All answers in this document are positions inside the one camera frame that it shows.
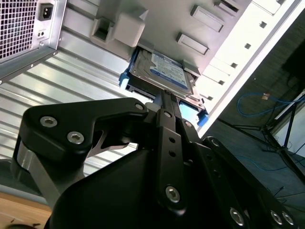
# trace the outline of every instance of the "corrugated metal surface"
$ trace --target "corrugated metal surface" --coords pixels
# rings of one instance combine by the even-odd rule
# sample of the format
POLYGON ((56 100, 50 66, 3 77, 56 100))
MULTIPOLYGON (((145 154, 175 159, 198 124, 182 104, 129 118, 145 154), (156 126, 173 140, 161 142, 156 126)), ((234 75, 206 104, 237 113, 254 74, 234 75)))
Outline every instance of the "corrugated metal surface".
MULTIPOLYGON (((96 9, 87 1, 71 2, 91 13, 96 9)), ((22 115, 31 106, 123 97, 148 101, 119 88, 119 74, 128 63, 92 45, 88 40, 89 30, 71 28, 68 23, 71 14, 78 17, 79 23, 83 22, 81 14, 67 9, 59 54, 0 86, 0 158, 12 157, 22 115)), ((90 157, 84 173, 91 174, 135 148, 136 144, 130 144, 122 150, 90 157)))

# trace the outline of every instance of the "black metal bracket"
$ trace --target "black metal bracket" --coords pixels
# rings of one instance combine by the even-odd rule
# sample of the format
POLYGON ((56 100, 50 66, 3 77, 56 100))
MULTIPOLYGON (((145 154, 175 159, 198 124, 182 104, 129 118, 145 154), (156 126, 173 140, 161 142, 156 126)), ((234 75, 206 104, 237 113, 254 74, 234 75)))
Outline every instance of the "black metal bracket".
POLYGON ((221 143, 200 140, 173 94, 158 98, 156 110, 129 98, 25 112, 14 159, 50 201, 48 229, 98 228, 100 218, 105 228, 297 228, 221 143), (81 176, 86 157, 131 142, 136 151, 81 176))

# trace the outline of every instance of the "blue cable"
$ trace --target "blue cable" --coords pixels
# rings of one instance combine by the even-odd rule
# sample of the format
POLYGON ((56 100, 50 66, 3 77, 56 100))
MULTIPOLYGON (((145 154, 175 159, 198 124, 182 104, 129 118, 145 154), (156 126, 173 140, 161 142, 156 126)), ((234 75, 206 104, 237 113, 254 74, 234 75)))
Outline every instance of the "blue cable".
POLYGON ((276 106, 275 108, 272 108, 272 109, 269 109, 269 110, 265 110, 265 111, 262 111, 262 112, 259 112, 259 113, 256 113, 256 114, 245 114, 243 113, 241 110, 240 110, 240 101, 242 98, 246 97, 246 96, 250 96, 250 95, 264 95, 264 93, 261 93, 261 92, 250 92, 250 93, 246 93, 246 94, 243 94, 237 101, 237 110, 238 112, 245 116, 245 117, 255 117, 255 116, 260 116, 260 115, 263 115, 263 114, 266 114, 268 112, 271 112, 275 109, 278 109, 278 108, 281 108, 281 107, 284 107, 284 106, 287 106, 287 104, 291 104, 291 103, 295 103, 295 102, 304 102, 305 101, 305 98, 304 97, 301 97, 300 99, 298 100, 295 100, 295 101, 283 101, 283 100, 279 100, 277 98, 275 98, 274 96, 268 96, 268 100, 272 100, 272 101, 275 101, 275 102, 279 102, 279 103, 282 103, 283 105, 280 105, 280 106, 276 106))
MULTIPOLYGON (((285 167, 282 167, 282 168, 277 168, 277 169, 264 169, 264 168, 260 168, 253 160, 251 160, 251 159, 248 159, 247 157, 244 157, 244 156, 235 156, 236 158, 241 158, 241 159, 245 159, 245 160, 248 160, 248 161, 250 161, 251 163, 253 163, 258 169, 260 169, 260 170, 262 170, 262 171, 278 171, 278 170, 282 170, 282 169, 285 169, 285 168, 287 168, 287 166, 285 166, 285 167)), ((297 161, 296 162, 296 164, 297 163, 300 163, 301 164, 301 162, 302 161, 304 161, 305 160, 305 158, 303 158, 302 160, 299 160, 299 161, 297 161)))

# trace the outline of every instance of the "rectangular slot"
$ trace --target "rectangular slot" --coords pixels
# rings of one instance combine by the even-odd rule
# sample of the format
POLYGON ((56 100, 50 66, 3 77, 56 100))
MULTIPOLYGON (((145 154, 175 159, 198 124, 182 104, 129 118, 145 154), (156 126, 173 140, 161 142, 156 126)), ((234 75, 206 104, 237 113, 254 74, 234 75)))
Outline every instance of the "rectangular slot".
POLYGON ((203 44, 195 41, 194 39, 180 33, 177 37, 177 42, 180 45, 191 48, 194 51, 199 52, 202 55, 205 55, 208 51, 208 47, 205 47, 203 44))
POLYGON ((220 32, 220 30, 224 26, 223 20, 217 18, 215 15, 211 14, 200 6, 195 5, 191 12, 191 15, 200 22, 215 30, 216 32, 220 32))
POLYGON ((215 6, 231 16, 236 16, 240 8, 239 5, 233 0, 220 0, 220 2, 215 4, 215 6))

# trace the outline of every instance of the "bolt head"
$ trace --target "bolt head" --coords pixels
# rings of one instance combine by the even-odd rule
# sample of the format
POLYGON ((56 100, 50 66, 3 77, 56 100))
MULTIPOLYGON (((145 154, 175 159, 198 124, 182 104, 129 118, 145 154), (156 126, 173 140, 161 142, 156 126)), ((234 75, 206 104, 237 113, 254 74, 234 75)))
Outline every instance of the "bolt head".
POLYGON ((284 219, 290 224, 293 225, 294 221, 292 220, 292 218, 286 213, 286 212, 282 212, 284 219))
POLYGON ((178 192, 178 190, 176 188, 174 188, 173 186, 168 186, 165 189, 165 193, 167 198, 173 202, 173 203, 178 203, 180 201, 180 194, 178 192))
POLYGON ((185 121, 184 123, 187 125, 187 127, 192 127, 192 124, 189 121, 185 121))
POLYGON ((218 143, 214 139, 212 139, 212 143, 214 146, 219 147, 218 143))
POLYGON ((230 215, 235 223, 237 223, 239 226, 244 225, 244 218, 236 209, 230 208, 230 215))
POLYGON ((170 113, 168 113, 167 111, 164 111, 164 114, 166 117, 169 117, 169 118, 172 117, 172 115, 170 113))
POLYGON ((40 119, 40 124, 44 127, 55 127, 57 125, 57 120, 50 116, 44 116, 40 119))
POLYGON ((140 104, 136 104, 135 107, 138 108, 139 110, 143 110, 144 109, 144 107, 142 105, 140 105, 140 104))
POLYGON ((277 224, 279 225, 283 224, 281 218, 274 211, 270 211, 270 213, 274 221, 277 222, 277 224))
POLYGON ((83 143, 83 141, 85 140, 84 136, 77 131, 72 131, 70 133, 68 133, 67 135, 67 139, 69 142, 73 143, 73 144, 81 144, 83 143))

